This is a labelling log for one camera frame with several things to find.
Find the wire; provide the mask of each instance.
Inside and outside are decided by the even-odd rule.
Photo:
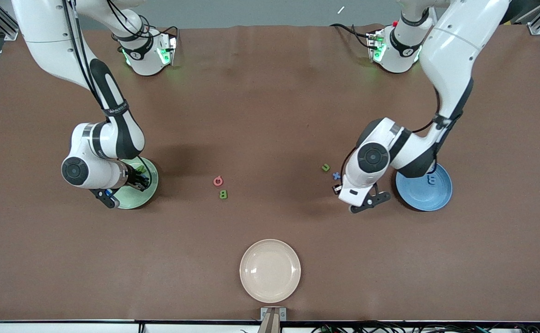
[[[72,0],[71,4],[74,4],[72,5],[73,6],[73,10],[76,11],[76,0]],[[91,75],[91,70],[89,68],[89,63],[87,62],[87,54],[85,52],[85,42],[84,42],[84,38],[83,38],[83,34],[81,33],[81,27],[80,27],[80,24],[79,24],[79,17],[76,15],[75,13],[75,23],[77,25],[77,35],[79,36],[79,42],[81,44],[81,53],[83,54],[83,60],[85,62],[85,66],[86,66],[86,70],[87,70],[87,76],[89,78],[89,82],[91,84],[91,88],[93,89],[94,91],[94,95],[95,95],[95,99],[97,99],[99,105],[102,105],[101,104],[101,100],[98,99],[98,95],[97,95],[97,89],[95,89],[95,82],[93,81],[93,77]]]
[[[427,129],[428,127],[430,127],[430,125],[432,125],[432,123],[433,123],[433,120],[430,120],[430,122],[428,122],[428,123],[426,124],[426,126],[420,127],[420,129],[417,129],[416,131],[412,131],[412,133],[418,133],[418,132],[424,131],[425,129]]]
[[[341,25],[340,23],[334,23],[333,25],[330,25],[331,27],[339,27],[339,28],[343,28],[344,30],[350,32],[351,34],[353,34],[355,37],[356,37],[356,40],[361,44],[363,45],[364,47],[367,47],[367,49],[371,49],[371,50],[376,50],[377,47],[376,46],[371,46],[371,45],[368,45],[368,44],[365,44],[362,40],[361,40],[361,37],[364,37],[364,38],[367,38],[367,34],[370,34],[372,32],[375,32],[375,31],[378,31],[378,30],[381,30],[381,29],[377,29],[377,30],[373,30],[373,31],[368,31],[366,34],[360,34],[358,32],[356,32],[356,29],[354,28],[354,25],[352,25],[352,29],[346,27],[345,25]]]
[[[145,36],[145,35],[143,35],[143,31],[142,31],[142,29],[141,29],[142,27],[141,27],[141,28],[137,28],[137,27],[135,27],[134,25],[133,25],[133,27],[134,27],[135,29],[137,29],[137,32],[132,32],[132,31],[130,31],[130,30],[126,27],[126,25],[124,25],[124,23],[122,23],[122,21],[120,20],[120,17],[119,17],[118,14],[116,14],[116,12],[114,11],[114,8],[116,9],[116,11],[118,11],[118,13],[120,13],[120,15],[122,15],[122,17],[124,17],[124,19],[125,19],[130,25],[132,25],[132,23],[130,23],[130,19],[128,19],[128,17],[126,17],[126,15],[124,15],[124,13],[120,10],[120,8],[118,8],[118,6],[116,6],[116,4],[114,4],[114,2],[112,2],[112,0],[107,0],[107,2],[108,2],[108,6],[110,7],[110,10],[111,10],[112,13],[114,14],[114,16],[116,16],[116,19],[118,20],[118,22],[120,23],[120,25],[122,25],[122,27],[123,27],[128,33],[130,33],[130,36],[132,36],[132,37],[153,38],[153,37],[157,37],[157,36],[159,36],[159,35],[161,35],[161,34],[164,34],[165,32],[167,32],[167,31],[169,31],[169,30],[171,30],[171,29],[174,29],[174,28],[175,28],[176,34],[173,35],[173,36],[174,36],[174,37],[177,37],[177,35],[179,35],[179,29],[178,29],[176,26],[174,26],[174,25],[172,25],[171,27],[165,29],[164,31],[159,31],[159,30],[157,30],[157,34],[155,34],[155,35],[151,34],[151,32],[149,31],[150,29],[147,29],[147,31],[146,31],[147,36]],[[141,22],[142,22],[144,25],[146,25],[147,28],[154,28],[154,29],[156,29],[155,26],[150,25],[149,20],[148,20],[146,17],[144,17],[143,15],[139,15],[139,17],[141,18]]]
[[[151,186],[151,183],[153,183],[153,175],[151,174],[151,170],[149,169],[149,167],[147,166],[143,158],[140,156],[137,156],[137,158],[139,158],[139,160],[143,162],[143,165],[145,166],[145,168],[147,169],[147,172],[149,173],[149,185],[147,185],[147,188],[148,188],[149,186]]]
[[[99,105],[101,105],[101,101],[99,100],[97,92],[94,89],[92,89],[92,84],[90,83],[90,78],[88,78],[88,75],[91,75],[91,74],[86,73],[86,69],[83,67],[83,63],[81,62],[81,59],[80,59],[79,48],[77,47],[77,42],[75,40],[75,34],[73,33],[71,17],[69,16],[69,4],[68,4],[68,1],[67,0],[61,0],[61,2],[62,2],[63,9],[65,10],[65,18],[67,19],[67,26],[69,27],[69,33],[71,34],[71,42],[73,43],[73,50],[75,51],[75,57],[77,59],[77,63],[79,65],[80,71],[83,74],[83,78],[86,81],[87,88],[91,91],[91,93],[92,93],[93,97],[95,98],[95,100],[97,101],[97,103],[99,103]]]
[[[341,25],[340,23],[334,23],[333,25],[330,25],[330,27],[338,27],[338,28],[342,28],[342,29],[344,29],[344,30],[350,32],[351,34],[356,34],[356,35],[359,36],[359,37],[366,37],[367,34],[370,34],[370,33],[372,33],[372,32],[376,32],[376,31],[381,30],[381,29],[376,29],[376,30],[368,31],[368,32],[365,33],[365,34],[361,34],[361,33],[359,33],[359,32],[356,32],[355,30],[350,29],[349,27],[346,27],[345,25]]]
[[[356,40],[361,44],[363,45],[364,47],[367,47],[367,49],[371,49],[371,50],[376,50],[377,47],[376,46],[370,46],[370,45],[367,45],[365,43],[362,42],[361,38],[358,36],[358,34],[356,33],[356,30],[354,28],[354,25],[352,25],[352,31],[354,32],[354,36],[356,37]]]
[[[441,111],[441,96],[439,95],[439,91],[436,89],[434,85],[433,85],[433,88],[435,89],[435,95],[436,95],[436,113],[438,113],[439,111]],[[424,131],[430,125],[432,125],[433,122],[434,120],[431,120],[428,124],[426,124],[426,126],[420,129],[417,129],[416,131],[412,131],[412,133],[418,133],[418,132]]]
[[[418,330],[418,333],[422,333],[422,331],[425,328],[430,328],[430,327],[435,328],[435,329],[433,331],[428,331],[427,333],[447,333],[447,332],[467,333],[469,329],[471,329],[471,327],[459,328],[454,325],[426,325],[424,327],[420,327],[420,329]]]

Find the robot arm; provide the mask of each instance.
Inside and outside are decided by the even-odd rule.
[[[441,102],[433,126],[425,137],[420,137],[389,118],[367,125],[346,163],[342,186],[335,187],[340,200],[352,205],[353,212],[374,207],[390,197],[385,192],[377,193],[377,197],[369,194],[387,166],[409,178],[422,177],[434,167],[436,154],[471,93],[473,62],[496,31],[508,5],[509,0],[452,2],[426,38],[420,55],[424,73]]]
[[[71,185],[88,188],[107,206],[116,199],[101,189],[129,185],[144,190],[149,180],[118,159],[137,157],[145,137],[109,68],[87,46],[67,0],[13,0],[17,21],[32,57],[46,72],[90,90],[105,122],[80,124],[73,131],[61,172]]]
[[[170,65],[176,38],[148,25],[130,10],[146,0],[77,0],[79,13],[109,28],[122,46],[126,63],[140,75],[153,75]]]

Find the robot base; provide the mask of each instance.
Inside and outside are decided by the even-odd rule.
[[[367,39],[369,45],[377,47],[377,50],[369,49],[369,58],[388,72],[403,73],[409,70],[412,65],[418,61],[418,55],[420,54],[422,46],[420,46],[417,51],[413,52],[411,56],[402,57],[399,55],[399,51],[391,46],[391,30],[393,30],[393,27],[390,25],[383,30],[376,31],[374,40]]]
[[[141,192],[135,188],[132,188],[130,186],[122,186],[115,194],[114,196],[118,201],[120,202],[120,206],[118,208],[121,209],[133,209],[137,207],[143,206],[145,203],[149,201],[153,197],[153,194],[155,193],[155,190],[157,190],[157,185],[159,184],[159,174],[157,173],[157,168],[154,166],[154,164],[147,160],[146,158],[143,158],[145,161],[145,166],[148,168],[151,172],[151,183],[149,188],[147,188],[145,191]],[[132,160],[122,160],[122,162],[129,164],[134,169],[140,167],[143,165],[141,160],[139,158],[133,158]]]

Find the brown table surface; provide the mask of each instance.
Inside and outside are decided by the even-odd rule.
[[[109,35],[86,33],[145,132],[157,196],[109,210],[65,183],[71,131],[101,111],[22,38],[6,43],[0,320],[257,318],[238,267],[265,238],[301,259],[280,303],[291,320],[540,320],[540,36],[501,26],[477,59],[439,155],[454,185],[446,207],[421,213],[396,195],[351,215],[320,167],[339,169],[375,118],[430,120],[419,65],[388,74],[335,28],[234,27],[182,31],[175,68],[141,77]]]

